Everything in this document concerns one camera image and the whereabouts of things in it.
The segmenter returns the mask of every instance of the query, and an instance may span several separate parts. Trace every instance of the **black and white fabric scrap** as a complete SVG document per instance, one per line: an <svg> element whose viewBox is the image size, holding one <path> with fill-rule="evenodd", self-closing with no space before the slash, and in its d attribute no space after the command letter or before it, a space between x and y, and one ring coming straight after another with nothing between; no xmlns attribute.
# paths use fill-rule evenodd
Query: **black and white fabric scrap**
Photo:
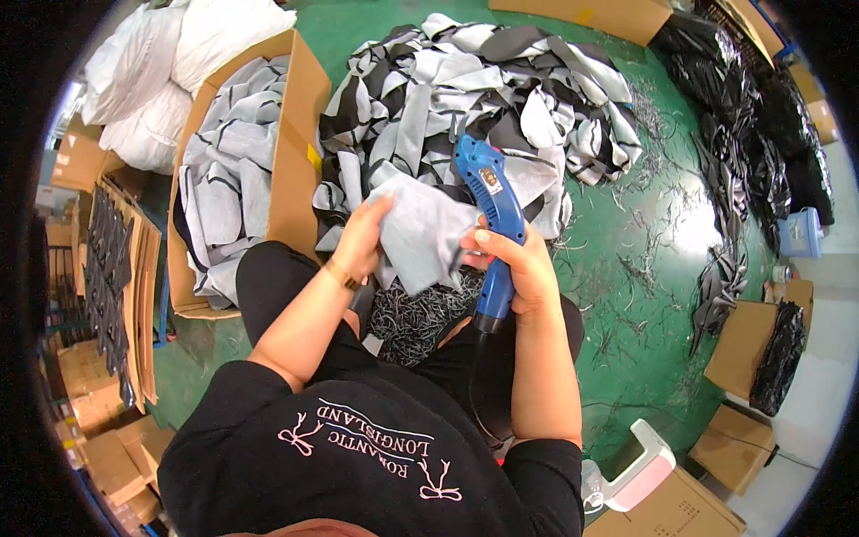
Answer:
<svg viewBox="0 0 859 537"><path fill-rule="evenodd" d="M381 227L383 289L394 276L409 294L458 286L459 238L479 211L452 164L452 125L504 153L504 173L545 239L572 215L566 172L589 185L616 180L642 154L630 90L612 60L538 27L435 13L365 42L347 66L320 117L318 250L337 246L364 199L394 191Z"/></svg>
<svg viewBox="0 0 859 537"><path fill-rule="evenodd" d="M176 229L188 246L194 294L214 309L239 306L235 271L268 230L274 161L289 55L256 58L218 90L188 140L179 170Z"/></svg>

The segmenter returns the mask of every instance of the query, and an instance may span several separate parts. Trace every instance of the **white bag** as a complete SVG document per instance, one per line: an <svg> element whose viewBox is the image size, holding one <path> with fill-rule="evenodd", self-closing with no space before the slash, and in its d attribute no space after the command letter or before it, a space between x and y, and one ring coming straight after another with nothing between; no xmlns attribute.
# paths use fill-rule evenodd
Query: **white bag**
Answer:
<svg viewBox="0 0 859 537"><path fill-rule="evenodd" d="M132 115L107 124L99 146L116 151L132 168L173 175L176 146L192 104L188 92L168 82Z"/></svg>
<svg viewBox="0 0 859 537"><path fill-rule="evenodd" d="M185 11L147 7L140 6L122 21L84 67L85 124L127 118L168 82Z"/></svg>
<svg viewBox="0 0 859 537"><path fill-rule="evenodd" d="M295 11L272 0L191 0L171 77L195 97L206 78L251 45L289 30Z"/></svg>

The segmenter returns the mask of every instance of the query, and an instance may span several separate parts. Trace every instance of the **blue bucket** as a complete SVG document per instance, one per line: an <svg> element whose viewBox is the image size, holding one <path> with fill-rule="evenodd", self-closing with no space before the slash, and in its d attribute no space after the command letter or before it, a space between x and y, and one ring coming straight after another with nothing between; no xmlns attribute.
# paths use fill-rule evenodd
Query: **blue bucket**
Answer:
<svg viewBox="0 0 859 537"><path fill-rule="evenodd" d="M782 255L820 259L823 229L820 228L817 209L806 207L787 220L779 220L778 234L782 239Z"/></svg>

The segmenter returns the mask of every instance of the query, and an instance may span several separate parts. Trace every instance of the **blue electric fabric cutter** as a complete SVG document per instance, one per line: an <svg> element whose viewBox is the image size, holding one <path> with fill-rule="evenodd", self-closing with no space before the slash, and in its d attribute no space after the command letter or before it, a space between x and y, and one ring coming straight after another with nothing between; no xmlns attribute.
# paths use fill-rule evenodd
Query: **blue electric fabric cutter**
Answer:
<svg viewBox="0 0 859 537"><path fill-rule="evenodd" d="M490 230L524 244L525 216L504 177L504 155L488 143L463 134L456 144L454 165L486 215ZM496 333L507 317L514 292L510 266L495 258L486 272L472 319L474 327L482 333Z"/></svg>

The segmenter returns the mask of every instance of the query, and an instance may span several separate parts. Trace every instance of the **pink bow embroidery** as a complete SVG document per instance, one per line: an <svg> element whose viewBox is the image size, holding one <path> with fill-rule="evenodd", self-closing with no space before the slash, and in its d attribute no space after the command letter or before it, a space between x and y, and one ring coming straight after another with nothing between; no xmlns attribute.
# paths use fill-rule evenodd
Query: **pink bow embroidery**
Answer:
<svg viewBox="0 0 859 537"><path fill-rule="evenodd" d="M299 428L301 428L302 422L304 421L304 418L306 418L307 416L308 416L308 414L306 412L304 412L304 413L298 412L298 425L293 427L292 430L284 429L284 430L280 431L279 433L277 433L278 438L280 438L281 440L283 440L285 442L289 442L292 445L294 445L298 449L298 451L302 455L304 455L305 457L309 457L310 455L313 454L314 447L312 445L308 444L307 442L303 441L302 438L305 436L310 436L310 435L316 434L316 431L318 431L319 429L322 429L322 423L317 420L315 429L311 430L310 432L306 432L303 435L297 435L295 432Z"/></svg>
<svg viewBox="0 0 859 537"><path fill-rule="evenodd" d="M459 502L462 499L462 494L460 494L459 487L456 487L455 489L442 488L444 486L444 476L448 475L448 468L450 467L450 463L443 459L439 459L439 461L442 462L444 470L442 471L442 476L438 479L438 486L435 486L432 482L430 472L427 470L426 459L421 459L421 461L417 464L423 469L423 475L427 476L427 483L429 483L429 486L423 485L419 489L421 498L423 498L424 500L429 500L431 498L438 497L445 500L454 500L455 502Z"/></svg>

